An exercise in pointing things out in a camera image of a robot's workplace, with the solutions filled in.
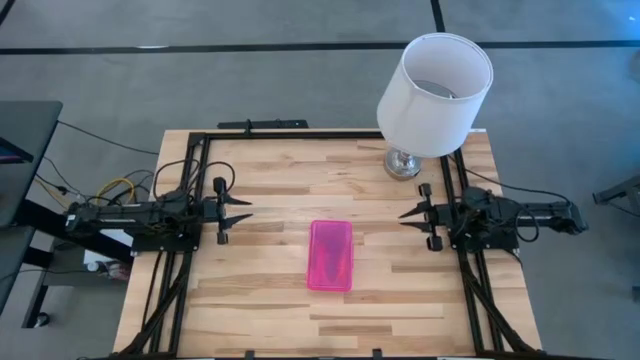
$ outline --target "yellow cable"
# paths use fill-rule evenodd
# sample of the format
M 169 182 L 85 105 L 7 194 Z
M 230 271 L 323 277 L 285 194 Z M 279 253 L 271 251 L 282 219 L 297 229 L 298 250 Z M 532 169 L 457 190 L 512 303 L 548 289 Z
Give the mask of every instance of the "yellow cable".
M 42 188 L 44 189 L 44 191 L 46 191 L 47 193 L 49 193 L 49 195 L 51 195 L 52 198 L 56 199 L 63 207 L 68 208 L 70 203 L 67 199 L 65 199 L 64 197 L 60 196 L 59 194 L 57 194 L 55 191 L 51 191 L 49 190 L 49 187 L 47 184 L 43 183 L 42 181 L 40 181 L 40 179 L 34 179 L 38 184 L 40 184 L 40 186 L 42 186 Z
M 135 194 L 135 191 L 136 191 L 135 185 L 133 185 L 131 180 L 127 178 L 115 178 L 109 181 L 105 186 L 102 187 L 102 189 L 100 189 L 100 191 L 98 191 L 98 193 L 96 194 L 96 197 L 97 197 L 96 204 L 100 202 L 100 197 L 102 196 L 103 193 L 106 193 L 107 191 L 113 189 L 120 183 L 125 183 L 129 185 L 129 187 L 131 188 L 131 191 L 129 192 L 129 198 L 127 199 L 127 203 L 131 202 L 131 200 L 133 199 L 133 195 Z

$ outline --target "black metal frame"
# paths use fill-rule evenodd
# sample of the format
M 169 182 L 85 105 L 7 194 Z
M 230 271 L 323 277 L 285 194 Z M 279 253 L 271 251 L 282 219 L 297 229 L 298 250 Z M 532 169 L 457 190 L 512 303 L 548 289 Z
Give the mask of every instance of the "black metal frame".
M 29 246 L 27 251 L 24 253 L 24 257 L 22 258 L 23 263 L 33 266 L 39 266 L 43 269 L 48 268 L 52 260 L 52 252 L 36 249 L 31 246 Z
M 195 159 L 195 148 L 198 145 L 202 146 L 199 161 L 202 167 L 206 166 L 208 161 L 209 149 L 211 141 L 214 140 L 239 140 L 239 139 L 383 139 L 379 130 L 362 130 L 362 131 L 243 131 L 243 132 L 219 132 L 219 133 L 191 133 L 189 134 L 187 153 L 185 156 L 185 166 L 182 172 L 182 179 L 180 186 L 186 189 L 190 180 L 190 174 L 192 173 L 192 159 Z M 466 170 L 464 166 L 464 159 L 462 157 L 462 151 L 456 150 L 454 153 L 456 167 L 458 169 L 458 176 L 460 177 L 460 184 L 462 189 L 469 186 Z M 451 170 L 449 167 L 449 159 L 447 156 L 440 158 L 442 167 L 442 174 L 445 183 L 445 189 L 447 192 L 447 200 L 451 205 L 452 216 L 455 218 L 458 216 L 456 213 L 455 205 L 455 190 L 454 183 L 451 176 Z M 198 178 L 195 182 L 195 196 L 196 198 L 202 197 L 204 189 L 205 172 L 199 172 Z M 194 233 L 194 236 L 200 236 L 200 233 Z M 491 292 L 491 285 L 489 281 L 488 270 L 486 266 L 486 260 L 482 251 L 474 254 L 476 259 L 476 266 L 480 280 L 473 274 L 473 270 L 469 263 L 469 258 L 466 249 L 463 246 L 453 246 L 458 254 L 458 263 L 460 266 L 460 273 L 463 280 L 463 288 L 465 293 L 465 300 L 467 310 L 469 314 L 469 326 L 473 337 L 474 350 L 477 357 L 493 358 L 493 359 L 555 359 L 555 360 L 569 360 L 578 359 L 575 357 L 547 355 L 542 351 L 538 351 L 527 345 L 518 334 L 509 326 L 506 319 L 502 316 L 498 308 L 493 303 L 493 295 Z M 165 262 L 165 271 L 161 280 L 161 290 L 159 305 L 156 311 L 151 315 L 149 321 L 145 324 L 143 332 L 141 332 L 136 339 L 134 339 L 132 345 L 127 347 L 123 352 L 123 357 L 128 359 L 172 359 L 177 358 L 178 344 L 180 341 L 180 330 L 182 325 L 182 319 L 184 316 L 184 305 L 186 299 L 186 291 L 189 280 L 189 272 L 191 268 L 192 253 L 185 253 L 183 257 L 183 263 L 180 271 L 176 276 L 173 284 L 171 278 L 173 276 L 173 267 L 175 262 L 176 253 L 168 253 L 167 260 Z M 167 352 L 159 352 L 160 333 L 162 327 L 162 318 L 164 312 L 169 307 L 169 304 L 173 299 L 176 300 L 175 313 L 173 318 L 173 324 L 171 329 L 171 336 L 169 339 L 169 349 Z M 478 310 L 476 307 L 475 298 L 478 298 L 480 303 L 487 311 L 493 349 L 486 350 L 482 338 L 482 329 L 480 327 L 480 320 L 478 317 Z M 142 354 L 142 348 L 144 343 L 151 336 L 151 345 L 148 354 Z M 505 352 L 504 345 L 502 343 L 502 337 L 507 340 L 509 345 L 515 352 Z M 247 351 L 245 359 L 253 359 L 253 352 Z M 374 351 L 373 358 L 382 358 L 381 351 Z M 436 357 L 385 357 L 386 359 L 435 359 Z M 219 359 L 240 359 L 240 358 L 219 358 Z M 363 357 L 349 357 L 341 359 L 363 359 Z

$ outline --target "gray carpet floor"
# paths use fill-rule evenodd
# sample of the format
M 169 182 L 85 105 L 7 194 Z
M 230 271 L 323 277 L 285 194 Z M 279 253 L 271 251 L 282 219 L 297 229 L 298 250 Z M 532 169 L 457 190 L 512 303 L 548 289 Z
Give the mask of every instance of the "gray carpet floor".
M 640 39 L 640 3 L 633 0 L 441 3 L 447 31 L 475 41 Z M 433 31 L 427 0 L 17 0 L 0 27 L 0 48 L 405 41 Z M 640 84 L 630 72 L 637 51 L 487 51 L 495 82 L 474 127 L 488 130 L 501 180 L 566 194 L 591 226 L 577 237 L 543 231 L 522 246 L 540 336 L 553 353 L 640 353 L 640 304 L 631 299 L 631 286 L 640 284 L 640 221 L 591 199 L 640 173 Z M 151 150 L 166 129 L 247 118 L 376 127 L 376 105 L 400 54 L 0 56 L 0 99 L 60 100 L 61 120 Z M 133 169 L 153 169 L 156 160 L 64 127 L 47 155 L 86 193 Z M 57 179 L 47 164 L 40 173 Z M 41 189 L 29 196 L 56 209 Z M 34 243 L 46 248 L 49 241 Z M 22 274 L 16 282 L 0 318 L 0 357 L 106 355 L 125 287 L 56 288 L 44 305 L 55 321 L 19 329 L 36 277 Z

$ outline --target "black floor stripe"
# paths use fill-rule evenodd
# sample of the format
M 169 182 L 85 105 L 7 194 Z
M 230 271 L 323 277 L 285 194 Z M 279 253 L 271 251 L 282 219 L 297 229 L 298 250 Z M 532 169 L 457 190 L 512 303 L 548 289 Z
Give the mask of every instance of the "black floor stripe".
M 16 0 L 7 0 L 7 2 L 2 7 L 2 10 L 0 11 L 0 26 L 2 26 L 2 23 L 7 18 L 7 15 L 9 15 L 9 11 L 11 11 L 11 8 L 13 7 L 13 4 L 15 2 Z
M 225 52 L 279 52 L 330 50 L 402 50 L 407 42 L 344 42 L 246 45 L 130 46 L 79 48 L 10 48 L 0 55 L 82 55 L 82 54 L 171 54 Z
M 446 32 L 444 27 L 444 19 L 442 19 L 442 8 L 440 0 L 431 0 L 431 11 L 433 12 L 433 20 L 436 24 L 437 32 Z
M 122 46 L 79 48 L 6 48 L 0 55 L 97 55 L 97 54 L 175 54 L 175 53 L 242 53 L 282 51 L 349 51 L 349 50 L 403 50 L 407 42 L 348 42 L 299 44 L 246 44 L 246 45 L 189 45 L 189 46 Z M 640 40 L 606 41 L 481 41 L 484 49 L 586 49 L 586 48 L 640 48 Z
M 483 49 L 588 49 L 640 47 L 640 40 L 603 41 L 481 41 Z

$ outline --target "desk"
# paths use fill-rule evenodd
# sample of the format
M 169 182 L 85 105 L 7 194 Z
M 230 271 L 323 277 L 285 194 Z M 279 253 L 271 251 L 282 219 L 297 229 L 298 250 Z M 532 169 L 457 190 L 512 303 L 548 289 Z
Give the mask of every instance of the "desk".
M 165 133 L 158 166 L 184 158 L 188 134 Z M 232 195 L 253 203 L 229 207 L 229 213 L 255 215 L 232 229 L 228 245 L 216 244 L 215 224 L 204 227 L 193 256 L 178 356 L 235 357 L 248 349 L 272 357 L 371 356 L 378 347 L 389 356 L 474 353 L 456 253 L 448 246 L 429 251 L 426 235 L 397 219 L 421 200 L 420 183 L 431 184 L 434 202 L 446 202 L 440 162 L 425 159 L 416 179 L 398 182 L 382 166 L 386 147 L 383 140 L 353 139 L 211 143 L 209 161 L 227 161 L 236 169 Z M 486 133 L 470 134 L 463 153 L 467 168 L 497 178 Z M 180 166 L 165 171 L 158 193 L 180 181 Z M 228 177 L 227 172 L 215 166 L 208 170 L 205 196 L 213 194 L 213 177 Z M 500 193 L 498 186 L 470 180 Z M 314 219 L 353 223 L 350 293 L 306 289 Z M 446 245 L 445 231 L 440 233 Z M 156 254 L 134 261 L 114 351 L 140 330 Z M 497 306 L 526 342 L 540 347 L 519 264 L 503 251 L 486 251 L 486 258 Z M 481 306 L 479 312 L 490 348 Z M 164 324 L 160 350 L 167 348 L 171 322 Z
M 33 156 L 32 162 L 0 165 L 0 277 L 8 276 L 0 282 L 0 313 L 22 262 L 43 269 L 55 265 L 51 252 L 29 246 L 34 229 L 125 263 L 133 261 L 128 246 L 101 234 L 71 237 L 64 228 L 66 216 L 25 199 L 56 129 L 61 109 L 62 103 L 58 101 L 0 101 L 0 134 Z M 56 283 L 45 281 L 45 278 L 47 276 L 42 274 L 23 327 L 36 324 L 47 286 Z

